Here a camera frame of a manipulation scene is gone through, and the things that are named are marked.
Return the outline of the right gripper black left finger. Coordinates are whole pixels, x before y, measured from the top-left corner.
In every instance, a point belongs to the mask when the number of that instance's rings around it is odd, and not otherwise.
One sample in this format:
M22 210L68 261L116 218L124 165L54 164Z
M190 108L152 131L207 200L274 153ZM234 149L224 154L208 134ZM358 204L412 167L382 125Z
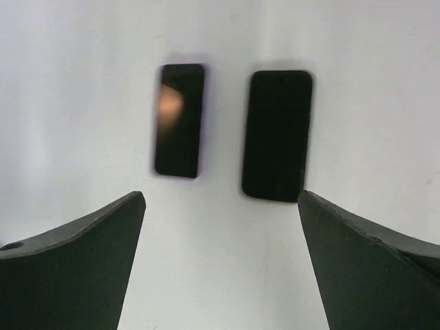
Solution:
M1 247L2 329L117 329L146 202L134 191Z

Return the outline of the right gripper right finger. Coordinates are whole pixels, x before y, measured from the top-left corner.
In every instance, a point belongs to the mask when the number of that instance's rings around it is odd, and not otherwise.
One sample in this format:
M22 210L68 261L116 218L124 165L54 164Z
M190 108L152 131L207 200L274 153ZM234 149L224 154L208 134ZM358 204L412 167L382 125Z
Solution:
M330 329L439 328L438 245L306 190L298 209Z

